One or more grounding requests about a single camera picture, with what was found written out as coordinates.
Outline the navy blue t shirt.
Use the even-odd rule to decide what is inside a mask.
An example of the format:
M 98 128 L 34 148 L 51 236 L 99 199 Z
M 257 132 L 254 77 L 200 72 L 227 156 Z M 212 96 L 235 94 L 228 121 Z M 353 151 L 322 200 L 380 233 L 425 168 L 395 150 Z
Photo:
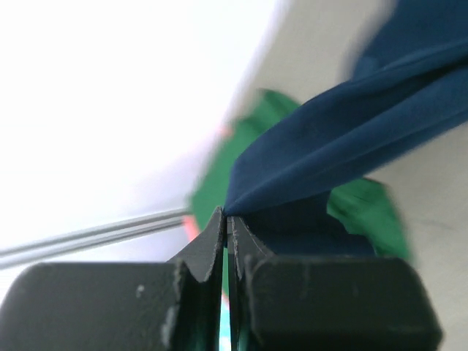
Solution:
M 466 121 L 467 3 L 398 1 L 347 81 L 263 134 L 258 174 L 233 167 L 224 211 L 330 192 Z

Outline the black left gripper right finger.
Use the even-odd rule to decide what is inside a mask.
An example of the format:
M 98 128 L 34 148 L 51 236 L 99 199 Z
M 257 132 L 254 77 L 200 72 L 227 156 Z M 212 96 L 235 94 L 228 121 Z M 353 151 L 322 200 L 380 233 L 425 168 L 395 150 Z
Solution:
M 234 350 L 438 350 L 443 332 L 398 258 L 275 255 L 227 220 Z

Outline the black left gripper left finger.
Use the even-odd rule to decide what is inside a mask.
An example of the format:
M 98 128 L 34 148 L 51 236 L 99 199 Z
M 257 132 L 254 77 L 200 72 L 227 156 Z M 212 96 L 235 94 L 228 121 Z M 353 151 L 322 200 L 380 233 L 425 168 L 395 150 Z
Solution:
M 166 263 L 40 263 L 1 305 L 3 350 L 217 350 L 224 214 Z

